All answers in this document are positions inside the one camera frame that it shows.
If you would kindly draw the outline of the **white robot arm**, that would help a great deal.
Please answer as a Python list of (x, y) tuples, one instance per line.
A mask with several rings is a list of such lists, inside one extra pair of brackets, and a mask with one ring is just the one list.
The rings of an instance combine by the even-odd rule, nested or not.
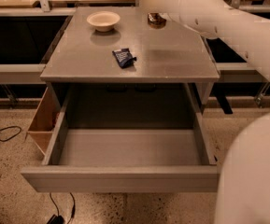
[[(270, 20), (223, 0), (139, 0), (148, 12), (206, 38), (218, 38), (270, 81)], [(270, 113), (231, 144), (218, 186), (214, 224), (270, 224)]]

